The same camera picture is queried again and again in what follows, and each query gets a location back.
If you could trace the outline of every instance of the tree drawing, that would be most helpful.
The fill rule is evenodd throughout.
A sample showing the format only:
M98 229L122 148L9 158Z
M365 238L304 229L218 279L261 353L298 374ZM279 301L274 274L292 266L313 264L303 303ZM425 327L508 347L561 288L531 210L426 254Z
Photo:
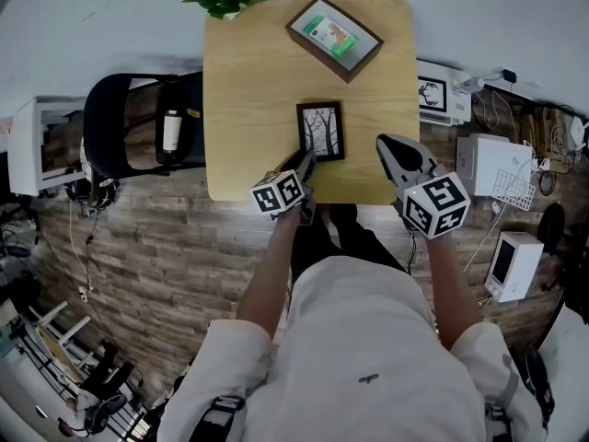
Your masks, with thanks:
M307 150L318 156L339 154L338 133L334 108L314 108L303 111Z

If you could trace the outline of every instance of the black office chair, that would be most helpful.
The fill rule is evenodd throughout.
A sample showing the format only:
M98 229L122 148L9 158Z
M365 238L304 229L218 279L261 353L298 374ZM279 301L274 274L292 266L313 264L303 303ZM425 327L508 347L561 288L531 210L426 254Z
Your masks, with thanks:
M124 113L129 85L134 78L154 79L162 84L156 103L156 159L161 165L153 169L134 169L127 161ZM191 116L187 109L199 112L200 117ZM164 116L168 110L182 114L178 150L174 153L164 152L162 148ZM90 166L109 179L204 167L202 72L187 76L115 74L103 78L87 98L84 147Z
M90 435L102 432L109 423L109 418L118 413L127 404L127 397L118 394L86 410L84 428Z

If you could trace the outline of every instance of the small monitor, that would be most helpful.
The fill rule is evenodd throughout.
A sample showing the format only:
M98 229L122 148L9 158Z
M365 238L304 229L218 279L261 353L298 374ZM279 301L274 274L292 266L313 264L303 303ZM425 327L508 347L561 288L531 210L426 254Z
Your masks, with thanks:
M492 275L495 277L495 280L497 280L502 285L505 281L505 277L507 276L507 272L509 271L509 266L512 263L514 253L515 247L506 240L503 240L499 249L499 254L497 255L497 260L495 261L495 266L492 271Z

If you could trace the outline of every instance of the desk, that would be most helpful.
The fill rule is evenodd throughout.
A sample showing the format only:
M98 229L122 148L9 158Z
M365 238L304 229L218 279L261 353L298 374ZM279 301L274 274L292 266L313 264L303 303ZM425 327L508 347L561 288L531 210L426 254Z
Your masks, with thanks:
M417 65L404 0L330 0L385 42L346 84L291 41L284 25L311 0L267 0L233 21L208 18L204 143L213 200L249 200L249 188L299 147L296 104L340 100L346 158L316 167L318 203L390 204L375 143L381 133L419 139Z

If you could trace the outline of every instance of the white wall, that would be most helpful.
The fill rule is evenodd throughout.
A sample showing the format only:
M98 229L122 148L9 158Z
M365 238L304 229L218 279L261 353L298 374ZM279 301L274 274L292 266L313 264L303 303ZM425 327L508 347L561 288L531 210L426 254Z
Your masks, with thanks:
M547 442L577 442L589 432L589 326L564 306L539 350L556 402Z
M589 0L408 1L418 56L473 73L508 66L514 91L589 111ZM181 0L9 0L0 119L35 95L84 95L109 73L198 68L203 21Z

